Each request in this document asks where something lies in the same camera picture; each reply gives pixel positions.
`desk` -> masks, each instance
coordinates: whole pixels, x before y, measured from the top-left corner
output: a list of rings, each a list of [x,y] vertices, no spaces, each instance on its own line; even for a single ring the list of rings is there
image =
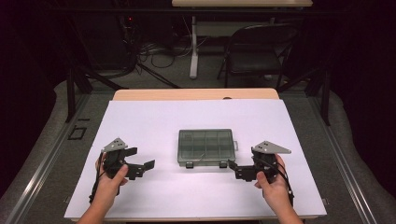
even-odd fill
[[[198,128],[232,129],[239,146],[236,162],[241,165],[252,164],[250,147],[263,140],[291,149],[291,154],[282,158],[288,167],[295,210],[303,218],[325,216],[288,111],[275,93],[271,89],[118,91],[109,102],[64,217],[79,219],[88,208],[94,162],[103,146],[120,137],[130,147],[137,147],[137,154],[126,158],[128,162],[156,160],[156,164],[143,178],[121,188],[106,220],[276,218],[254,182],[235,179],[231,169],[178,165],[178,130]],[[224,97],[233,99],[218,100]]]
[[[311,7],[311,0],[172,0],[173,7]],[[190,78],[197,78],[198,75],[198,49],[197,49],[197,20],[192,16],[191,36],[192,36],[192,56]],[[228,27],[228,35],[232,35],[238,28],[247,26],[245,23],[238,26]]]

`black chair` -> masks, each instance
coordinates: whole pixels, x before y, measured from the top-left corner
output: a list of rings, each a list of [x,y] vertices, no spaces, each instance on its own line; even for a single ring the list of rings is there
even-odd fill
[[[252,25],[236,31],[225,48],[218,79],[226,65],[225,88],[229,76],[264,75],[278,75],[278,88],[283,65],[299,33],[296,26],[286,23]]]

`table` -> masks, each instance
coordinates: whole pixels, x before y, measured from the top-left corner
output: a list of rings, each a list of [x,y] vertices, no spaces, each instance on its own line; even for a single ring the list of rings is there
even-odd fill
[[[311,0],[172,0],[174,7],[311,7]],[[219,25],[224,26],[225,22],[214,24],[214,29],[210,29],[210,25],[206,22],[203,24],[209,27],[209,32],[213,32],[219,28]],[[232,35],[237,29],[247,26],[245,22],[241,24],[226,25],[227,31],[225,34]],[[190,78],[197,78],[198,74],[198,49],[197,49],[197,20],[192,16],[191,23],[191,37],[192,37],[192,55],[191,55],[191,68]]]
[[[107,221],[276,218],[253,182],[235,179],[231,169],[178,165],[178,130],[197,128],[231,128],[239,146],[235,157],[240,165],[252,164],[250,147],[262,140],[290,148],[291,154],[283,159],[296,196],[295,210],[301,218],[326,215],[287,109],[275,90],[195,89],[117,91],[64,216],[77,220],[88,208],[93,164],[100,149],[120,137],[130,147],[137,147],[137,154],[126,158],[128,162],[155,159],[156,165],[121,188]]]

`white paper sheet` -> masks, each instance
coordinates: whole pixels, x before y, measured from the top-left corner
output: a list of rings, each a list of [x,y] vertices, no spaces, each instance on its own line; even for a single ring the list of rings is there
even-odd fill
[[[235,179],[230,168],[177,162],[178,131],[231,129],[238,165],[251,165],[251,147],[266,140],[291,150],[281,155],[301,217],[326,215],[315,181],[281,100],[112,101],[93,142],[64,217],[80,218],[89,206],[94,163],[100,150],[120,137],[137,154],[130,163],[155,160],[155,168],[120,188],[107,219],[171,220],[275,217],[253,182]]]

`hand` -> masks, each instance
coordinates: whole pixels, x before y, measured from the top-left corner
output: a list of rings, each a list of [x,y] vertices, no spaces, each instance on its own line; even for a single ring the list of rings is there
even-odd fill
[[[95,167],[100,166],[99,174],[102,175],[99,177],[99,184],[93,202],[78,223],[102,223],[106,213],[114,203],[119,186],[123,186],[128,182],[125,179],[125,176],[128,174],[128,165],[122,165],[114,178],[111,179],[103,168],[105,158],[106,153],[103,154],[101,161],[99,159],[96,161]]]
[[[276,160],[285,168],[285,162],[283,162],[282,158],[277,154]],[[279,171],[285,174],[286,171],[282,166],[279,166]],[[288,187],[285,179],[283,179],[281,175],[277,175],[275,181],[270,184],[264,172],[258,172],[257,180],[254,186],[258,189],[262,189],[262,196],[275,212],[280,223],[302,223],[290,204]]]

